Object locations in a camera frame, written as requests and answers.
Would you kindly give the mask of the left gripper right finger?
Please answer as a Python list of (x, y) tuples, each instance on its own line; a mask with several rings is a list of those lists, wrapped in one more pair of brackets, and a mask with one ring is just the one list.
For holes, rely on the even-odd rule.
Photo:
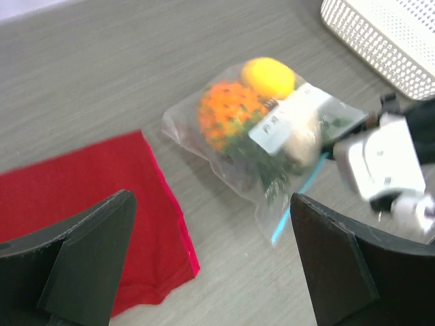
[(293, 194), (290, 215), (318, 325), (433, 325), (434, 243), (394, 236)]

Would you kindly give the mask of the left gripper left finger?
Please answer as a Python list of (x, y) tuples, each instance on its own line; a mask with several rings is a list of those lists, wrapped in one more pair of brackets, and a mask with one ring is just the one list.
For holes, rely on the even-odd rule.
[(88, 210), (1, 243), (2, 325), (108, 325), (137, 200), (119, 191)]

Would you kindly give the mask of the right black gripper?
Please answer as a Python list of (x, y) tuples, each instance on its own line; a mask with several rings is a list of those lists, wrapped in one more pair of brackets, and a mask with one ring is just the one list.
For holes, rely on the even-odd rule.
[(380, 126), (381, 118), (386, 117), (387, 113), (392, 113), (406, 119), (419, 162), (434, 163), (434, 99), (411, 103), (404, 111), (395, 93), (381, 96), (380, 103), (380, 110), (370, 113), (355, 126), (346, 127), (337, 139), (326, 141), (326, 144), (322, 145), (322, 153), (326, 154), (326, 158), (334, 160), (332, 152), (336, 143)]

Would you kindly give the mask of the white toy radish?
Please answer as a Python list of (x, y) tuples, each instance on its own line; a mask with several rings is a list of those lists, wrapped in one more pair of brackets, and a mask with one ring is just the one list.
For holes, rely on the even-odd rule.
[(337, 106), (319, 109), (283, 106), (284, 118), (290, 125), (290, 135), (282, 145), (292, 169), (304, 170), (316, 163), (322, 145), (351, 127), (353, 120), (338, 114)]

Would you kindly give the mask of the yellow toy lemon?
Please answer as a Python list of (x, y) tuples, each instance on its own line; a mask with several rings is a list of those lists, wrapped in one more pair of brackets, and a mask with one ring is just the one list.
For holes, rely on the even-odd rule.
[(287, 65), (269, 57), (251, 59), (240, 72), (241, 82), (263, 98), (286, 99), (296, 89), (296, 74)]

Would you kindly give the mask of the clear zip top bag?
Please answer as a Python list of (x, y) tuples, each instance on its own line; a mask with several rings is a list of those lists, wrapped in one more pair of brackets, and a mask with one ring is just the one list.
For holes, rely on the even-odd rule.
[(290, 224), (292, 194), (311, 187), (333, 145), (367, 117), (281, 61), (257, 57), (169, 108), (162, 129), (255, 204), (256, 221), (275, 245)]

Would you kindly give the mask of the toy pineapple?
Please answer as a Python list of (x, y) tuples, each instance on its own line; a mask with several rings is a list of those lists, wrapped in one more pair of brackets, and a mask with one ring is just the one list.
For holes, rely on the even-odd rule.
[(214, 152), (233, 162), (247, 164), (246, 174), (261, 182), (269, 204), (286, 192), (290, 164), (283, 152), (267, 153), (249, 137), (272, 102), (237, 81), (221, 81), (211, 85), (198, 104), (200, 132)]

